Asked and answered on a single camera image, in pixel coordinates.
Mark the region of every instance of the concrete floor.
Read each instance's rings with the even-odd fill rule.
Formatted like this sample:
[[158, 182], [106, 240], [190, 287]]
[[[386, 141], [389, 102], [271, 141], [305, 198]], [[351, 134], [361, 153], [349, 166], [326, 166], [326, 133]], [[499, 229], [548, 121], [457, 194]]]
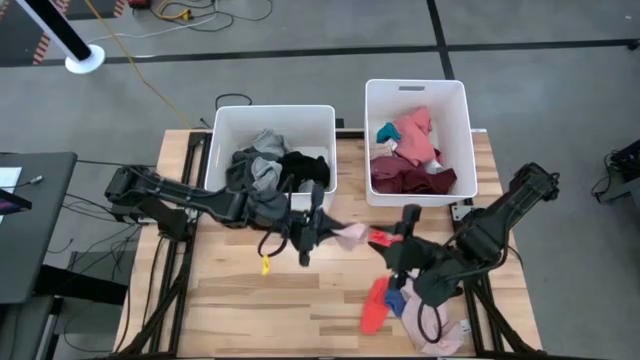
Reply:
[[[247, 16], [264, 10], [258, 0], [220, 3]], [[424, 1], [274, 0], [274, 5], [273, 15], [260, 23], [238, 20], [220, 33], [179, 30], [127, 39], [126, 45], [133, 54], [161, 55], [435, 43]], [[640, 37], [640, 4], [634, 0], [437, 5], [449, 44]], [[172, 26], [146, 15], [125, 12], [108, 21], [116, 32], [133, 34]], [[86, 39], [104, 35], [94, 20], [72, 25]], [[121, 56], [112, 42], [100, 44], [109, 56]], [[55, 46], [47, 54], [60, 56]], [[451, 59], [467, 90], [472, 126], [489, 131], [503, 185], [528, 161], [561, 174], [558, 200], [536, 207], [515, 229], [544, 348], [553, 354], [635, 358], [640, 213], [624, 200], [598, 205], [589, 190], [604, 175], [602, 157], [640, 134], [640, 53], [612, 47], [456, 52]], [[363, 126], [368, 79], [443, 78], [437, 53], [163, 62], [140, 69], [194, 122], [213, 118], [215, 96], [241, 92], [254, 104], [329, 104], [347, 127]], [[3, 151], [72, 150], [84, 159], [154, 163], [164, 130], [184, 127], [128, 65], [105, 65], [87, 76], [61, 67], [2, 68], [0, 83], [11, 84], [0, 96]], [[140, 146], [142, 136], [148, 145]], [[102, 201], [114, 170], [79, 164], [70, 192]], [[74, 216], [63, 212], [51, 249], [62, 248], [70, 237], [76, 240], [68, 252], [47, 256], [47, 263], [64, 266], [71, 250], [83, 251], [122, 228], [94, 220], [78, 227]], [[103, 245], [95, 250], [107, 251], [110, 243]], [[70, 337], [75, 344], [108, 348], [115, 327], [77, 331]], [[95, 355], [61, 341], [56, 359]]]

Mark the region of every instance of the yellow tag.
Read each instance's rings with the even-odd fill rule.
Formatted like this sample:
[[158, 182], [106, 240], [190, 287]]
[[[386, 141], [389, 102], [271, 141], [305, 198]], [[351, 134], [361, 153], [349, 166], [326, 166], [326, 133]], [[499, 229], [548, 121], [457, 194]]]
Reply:
[[271, 270], [271, 266], [269, 266], [269, 257], [267, 255], [262, 257], [262, 275], [267, 275]]

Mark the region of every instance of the white plastic bin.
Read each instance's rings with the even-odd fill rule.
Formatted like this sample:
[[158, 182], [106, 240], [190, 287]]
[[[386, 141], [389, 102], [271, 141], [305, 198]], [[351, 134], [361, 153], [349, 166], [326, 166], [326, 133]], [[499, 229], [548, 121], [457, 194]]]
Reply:
[[[331, 170], [322, 207], [329, 210], [338, 188], [335, 111], [327, 105], [225, 106], [216, 112], [205, 189], [226, 186], [225, 172], [234, 152], [251, 146], [264, 129], [285, 137], [294, 151], [317, 158], [323, 156]], [[293, 193], [291, 206], [308, 210], [310, 193]]]
[[[444, 168], [458, 179], [448, 195], [381, 194], [371, 186], [369, 144], [386, 122], [427, 106], [431, 114], [429, 138], [442, 152]], [[371, 206], [442, 206], [471, 198], [478, 192], [473, 141], [464, 85], [453, 80], [369, 80], [365, 97], [365, 166], [367, 203]]]

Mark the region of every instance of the white pole base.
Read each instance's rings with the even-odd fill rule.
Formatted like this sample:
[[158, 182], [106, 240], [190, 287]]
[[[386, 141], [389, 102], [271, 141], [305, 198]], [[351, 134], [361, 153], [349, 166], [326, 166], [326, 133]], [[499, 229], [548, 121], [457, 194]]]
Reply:
[[67, 67], [67, 70], [74, 74], [82, 75], [88, 74], [99, 68], [100, 65], [104, 63], [104, 59], [106, 57], [104, 49], [93, 44], [89, 44], [89, 49], [91, 49], [91, 55], [82, 61], [75, 61], [68, 57], [64, 61], [64, 65]]

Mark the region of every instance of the wooden tabletop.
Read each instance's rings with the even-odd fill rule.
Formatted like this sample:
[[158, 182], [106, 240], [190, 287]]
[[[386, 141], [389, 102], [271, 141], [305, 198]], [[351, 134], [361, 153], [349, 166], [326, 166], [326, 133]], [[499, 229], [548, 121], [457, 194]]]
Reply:
[[[188, 136], [186, 130], [165, 133], [158, 160], [159, 174], [180, 180]], [[502, 194], [502, 189], [488, 135], [474, 132], [473, 141], [479, 187], [474, 201], [478, 205], [488, 205]], [[338, 140], [337, 149], [338, 190], [330, 215], [343, 222], [385, 224], [399, 221], [402, 208], [370, 207], [366, 202], [364, 140]], [[449, 238], [452, 226], [448, 207], [423, 208], [415, 233], [437, 242]], [[369, 246], [346, 252], [334, 240], [325, 241], [311, 252], [310, 266], [303, 268], [298, 265], [297, 252], [289, 245], [271, 260], [271, 273], [262, 276], [262, 263], [256, 252], [262, 235], [251, 230], [229, 230], [208, 216], [201, 218], [179, 356], [419, 355], [402, 322], [391, 312], [377, 335], [360, 334], [360, 314], [368, 289], [374, 279], [389, 274], [382, 257]], [[143, 323], [151, 264], [158, 241], [157, 228], [143, 229], [132, 273], [131, 318], [125, 345]], [[161, 244], [156, 264], [149, 314], [155, 308], [160, 288], [166, 242]], [[268, 243], [263, 250], [266, 253], [275, 249], [280, 239], [272, 236]], [[506, 264], [490, 273], [490, 277], [498, 308], [525, 342], [540, 348], [524, 276], [516, 257], [510, 256]], [[448, 308], [450, 320], [468, 318], [464, 297], [450, 299]], [[124, 330], [126, 305], [123, 309], [117, 340]], [[168, 314], [161, 350], [168, 346], [172, 309]], [[485, 347], [490, 348], [481, 306], [480, 314]], [[458, 355], [473, 352], [471, 336], [467, 334]]]

